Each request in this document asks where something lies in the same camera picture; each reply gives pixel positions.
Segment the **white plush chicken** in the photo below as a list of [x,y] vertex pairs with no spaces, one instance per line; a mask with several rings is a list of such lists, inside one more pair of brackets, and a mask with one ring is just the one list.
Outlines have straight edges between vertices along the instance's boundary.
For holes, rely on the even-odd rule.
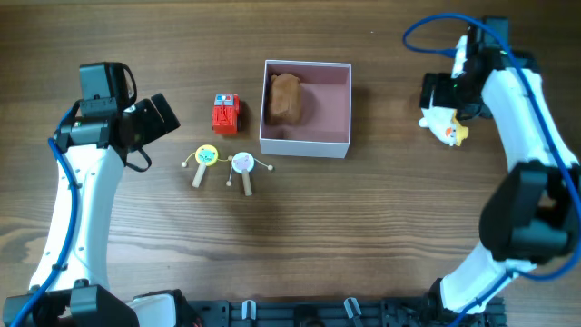
[[454,100],[454,108],[431,106],[421,109],[419,119],[421,128],[429,129],[442,143],[449,146],[461,146],[468,137],[469,129],[457,119],[458,104]]

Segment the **yellow cat rattle drum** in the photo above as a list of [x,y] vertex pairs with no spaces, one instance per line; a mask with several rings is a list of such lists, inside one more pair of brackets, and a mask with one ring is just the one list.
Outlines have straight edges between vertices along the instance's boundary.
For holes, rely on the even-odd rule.
[[199,188],[202,183],[203,176],[208,167],[215,165],[218,162],[229,163],[232,157],[229,156],[227,159],[221,158],[218,149],[211,144],[204,144],[197,148],[197,150],[191,153],[185,160],[181,162],[182,168],[187,168],[190,161],[195,161],[197,163],[196,173],[192,180],[192,187]]

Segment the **red toy fire truck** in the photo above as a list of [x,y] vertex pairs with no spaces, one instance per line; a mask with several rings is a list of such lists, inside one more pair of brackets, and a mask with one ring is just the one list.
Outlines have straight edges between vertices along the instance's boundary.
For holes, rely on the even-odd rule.
[[237,94],[217,94],[212,109],[212,130],[233,135],[241,130],[241,101]]

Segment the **white cat rattle drum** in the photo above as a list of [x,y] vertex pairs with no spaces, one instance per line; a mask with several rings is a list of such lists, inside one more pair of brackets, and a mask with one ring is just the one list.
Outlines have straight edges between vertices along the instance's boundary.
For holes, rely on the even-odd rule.
[[243,191],[246,196],[252,196],[253,192],[251,189],[251,177],[250,172],[254,169],[255,164],[262,165],[268,171],[273,172],[274,166],[266,164],[256,159],[252,154],[248,152],[239,152],[234,156],[230,156],[228,160],[231,163],[229,178],[226,181],[228,187],[232,186],[232,175],[238,173],[241,175]]

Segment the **brown plush toy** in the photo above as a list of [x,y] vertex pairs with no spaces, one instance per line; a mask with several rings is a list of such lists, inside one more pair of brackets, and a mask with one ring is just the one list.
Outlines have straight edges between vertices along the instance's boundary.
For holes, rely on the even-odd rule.
[[267,123],[298,124],[302,113],[300,78],[293,74],[274,74],[270,82]]

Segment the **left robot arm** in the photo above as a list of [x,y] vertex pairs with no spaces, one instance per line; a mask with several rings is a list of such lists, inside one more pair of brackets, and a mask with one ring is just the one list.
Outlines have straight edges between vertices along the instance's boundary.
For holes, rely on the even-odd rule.
[[7,326],[136,326],[135,309],[109,291],[106,267],[113,199],[144,147],[179,128],[162,94],[139,100],[126,64],[79,68],[82,96],[48,144],[59,182],[43,256],[24,295],[6,299]]

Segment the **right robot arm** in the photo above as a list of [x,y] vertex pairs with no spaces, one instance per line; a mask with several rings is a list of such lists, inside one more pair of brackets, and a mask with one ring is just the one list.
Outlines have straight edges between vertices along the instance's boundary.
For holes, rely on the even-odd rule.
[[467,26],[443,51],[451,72],[423,79],[419,125],[459,146],[468,120],[493,120],[507,176],[480,215],[476,247],[424,297],[420,320],[451,326],[475,321],[516,278],[552,281],[580,259],[580,163],[547,108],[537,61],[508,44],[506,18],[470,17]]

